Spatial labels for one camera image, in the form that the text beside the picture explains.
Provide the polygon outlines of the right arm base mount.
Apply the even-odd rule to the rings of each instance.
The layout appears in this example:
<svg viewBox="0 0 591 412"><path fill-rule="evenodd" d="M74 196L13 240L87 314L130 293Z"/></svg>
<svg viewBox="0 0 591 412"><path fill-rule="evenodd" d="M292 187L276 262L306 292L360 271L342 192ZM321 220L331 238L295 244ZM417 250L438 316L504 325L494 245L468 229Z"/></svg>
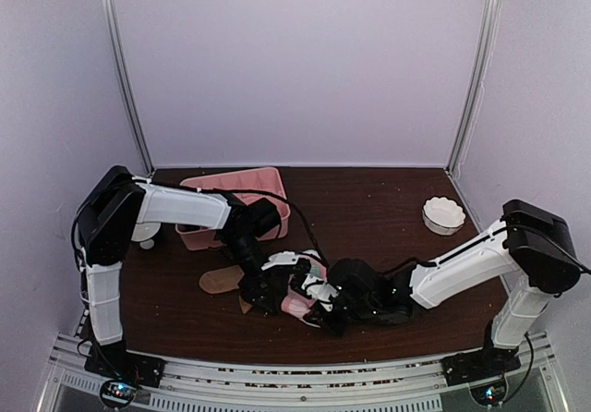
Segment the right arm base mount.
<svg viewBox="0 0 591 412"><path fill-rule="evenodd" d="M506 375L521 368L515 351L484 348L445 357L440 364L448 386L467 384L471 398L488 408L509 397Z"/></svg>

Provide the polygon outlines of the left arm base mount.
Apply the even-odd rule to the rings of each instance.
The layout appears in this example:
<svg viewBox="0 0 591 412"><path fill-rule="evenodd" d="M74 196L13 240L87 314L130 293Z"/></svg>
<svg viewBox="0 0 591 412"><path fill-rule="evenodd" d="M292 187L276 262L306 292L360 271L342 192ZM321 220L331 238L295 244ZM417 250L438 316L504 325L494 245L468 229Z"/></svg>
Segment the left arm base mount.
<svg viewBox="0 0 591 412"><path fill-rule="evenodd" d="M160 386L165 362L161 358L126 354L122 364L107 362L103 357L86 358L84 370L106 378L99 388L99 399L112 409L130 406L145 387Z"/></svg>

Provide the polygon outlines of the pink patterned sock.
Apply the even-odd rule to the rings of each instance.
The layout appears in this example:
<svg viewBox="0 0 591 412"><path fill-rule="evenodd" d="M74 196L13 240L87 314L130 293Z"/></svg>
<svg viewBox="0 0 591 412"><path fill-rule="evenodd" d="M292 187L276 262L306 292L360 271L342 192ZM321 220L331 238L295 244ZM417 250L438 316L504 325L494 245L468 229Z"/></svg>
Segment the pink patterned sock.
<svg viewBox="0 0 591 412"><path fill-rule="evenodd" d="M307 255L308 259L311 261L311 274L325 280L327 269L323 264L320 263L319 253L314 249L308 249L305 250L303 254ZM281 311L302 321L306 325L315 327L315 324L306 322L304 320L304 316L310 312L311 307L314 304L314 300L307 299L299 295L296 291L294 291L290 286L291 280L292 277L290 277L290 279L288 280L287 292L281 304Z"/></svg>

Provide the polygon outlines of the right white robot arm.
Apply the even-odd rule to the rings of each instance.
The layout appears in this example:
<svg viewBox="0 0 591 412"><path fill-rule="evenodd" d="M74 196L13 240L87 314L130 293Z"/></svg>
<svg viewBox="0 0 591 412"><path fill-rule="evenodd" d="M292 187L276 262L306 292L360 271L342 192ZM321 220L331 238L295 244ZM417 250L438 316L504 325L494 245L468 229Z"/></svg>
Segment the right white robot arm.
<svg viewBox="0 0 591 412"><path fill-rule="evenodd" d="M362 260L337 261L325 278L304 285L314 303L303 320L337 336L352 322L404 324L467 289L519 272L518 284L489 323L486 346L474 355L474 369L489 377L508 362L509 351L551 298L571 290L586 271L564 219L510 200L487 230L429 261L409 260L387 273Z"/></svg>

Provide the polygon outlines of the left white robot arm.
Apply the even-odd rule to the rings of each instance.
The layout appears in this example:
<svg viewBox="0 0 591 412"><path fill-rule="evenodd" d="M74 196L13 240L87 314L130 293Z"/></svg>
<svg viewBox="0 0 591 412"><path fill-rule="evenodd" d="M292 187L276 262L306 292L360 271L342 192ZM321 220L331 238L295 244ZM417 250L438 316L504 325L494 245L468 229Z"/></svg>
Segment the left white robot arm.
<svg viewBox="0 0 591 412"><path fill-rule="evenodd" d="M178 185L112 167L76 212L70 243L83 276L82 300L100 349L98 365L114 379L133 369L120 316L120 273L132 243L146 227L190 226L185 240L197 251L229 249L247 280L263 286L268 259L260 241L287 233L290 208L278 169L262 167L188 178Z"/></svg>

